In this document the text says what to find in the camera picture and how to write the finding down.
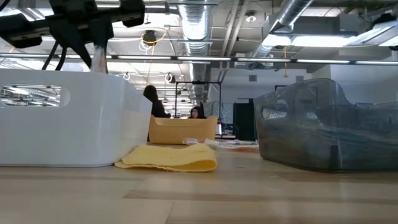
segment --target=white plastic bin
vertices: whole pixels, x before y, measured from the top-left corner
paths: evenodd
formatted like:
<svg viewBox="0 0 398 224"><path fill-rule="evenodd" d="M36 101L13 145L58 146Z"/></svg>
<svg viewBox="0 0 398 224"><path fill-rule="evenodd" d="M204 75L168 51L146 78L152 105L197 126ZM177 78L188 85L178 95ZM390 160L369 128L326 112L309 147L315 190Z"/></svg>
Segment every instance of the white plastic bin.
<svg viewBox="0 0 398 224"><path fill-rule="evenodd" d="M0 88L11 84L62 86L70 99L59 108L0 103L0 166L106 166L147 142L152 103L122 78L0 69Z"/></svg>

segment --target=dark hair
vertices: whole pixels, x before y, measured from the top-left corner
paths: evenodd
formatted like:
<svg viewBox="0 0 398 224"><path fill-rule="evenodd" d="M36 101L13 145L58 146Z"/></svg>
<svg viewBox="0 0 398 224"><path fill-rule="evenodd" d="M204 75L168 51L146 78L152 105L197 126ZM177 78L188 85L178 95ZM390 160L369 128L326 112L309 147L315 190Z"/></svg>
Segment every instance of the dark hair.
<svg viewBox="0 0 398 224"><path fill-rule="evenodd" d="M144 90L144 97L146 97L151 102L158 101L159 99L157 97L156 87L154 87L153 85L146 86Z"/></svg>
<svg viewBox="0 0 398 224"><path fill-rule="evenodd" d="M203 111L202 111L202 109L201 109L200 106L196 106L196 107L194 107L194 108L191 109L191 117L192 117L192 118L193 118L193 116L192 116L192 111L193 111L193 110L196 110L196 111L198 112L198 117L197 117L197 118L206 119L206 117L205 117L205 115L203 114Z"/></svg>

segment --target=yellow towel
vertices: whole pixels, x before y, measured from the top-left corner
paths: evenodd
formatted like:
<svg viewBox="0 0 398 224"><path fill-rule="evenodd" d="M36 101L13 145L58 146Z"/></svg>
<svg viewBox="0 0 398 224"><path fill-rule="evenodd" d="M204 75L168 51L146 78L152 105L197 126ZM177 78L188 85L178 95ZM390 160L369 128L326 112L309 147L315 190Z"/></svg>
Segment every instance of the yellow towel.
<svg viewBox="0 0 398 224"><path fill-rule="evenodd" d="M153 167L174 172L206 172L217 167L217 160L214 150L206 144L195 144L183 149L138 146L114 165L123 169Z"/></svg>

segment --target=wooden floor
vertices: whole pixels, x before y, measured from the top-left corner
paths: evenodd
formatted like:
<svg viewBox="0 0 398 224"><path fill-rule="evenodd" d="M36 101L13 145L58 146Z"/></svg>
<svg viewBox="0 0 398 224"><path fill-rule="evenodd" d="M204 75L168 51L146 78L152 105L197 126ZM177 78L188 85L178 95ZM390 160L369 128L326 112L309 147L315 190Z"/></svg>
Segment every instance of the wooden floor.
<svg viewBox="0 0 398 224"><path fill-rule="evenodd" d="M398 223L398 174L321 174L218 152L211 173L0 168L0 224Z"/></svg>

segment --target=woman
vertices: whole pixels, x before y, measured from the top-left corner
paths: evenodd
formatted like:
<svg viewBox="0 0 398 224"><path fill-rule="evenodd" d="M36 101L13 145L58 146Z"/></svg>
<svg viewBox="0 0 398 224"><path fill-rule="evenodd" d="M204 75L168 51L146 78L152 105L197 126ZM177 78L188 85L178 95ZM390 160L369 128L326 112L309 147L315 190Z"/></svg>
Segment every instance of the woman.
<svg viewBox="0 0 398 224"><path fill-rule="evenodd" d="M167 114L164 111L164 107L162 102L157 97L156 88L152 85L145 87L144 97L152 102L152 111L151 114L156 118L169 118L171 114Z"/></svg>
<svg viewBox="0 0 398 224"><path fill-rule="evenodd" d="M189 118L198 118L198 119L206 119L205 115L203 114L200 106L196 106L191 110L191 117Z"/></svg>

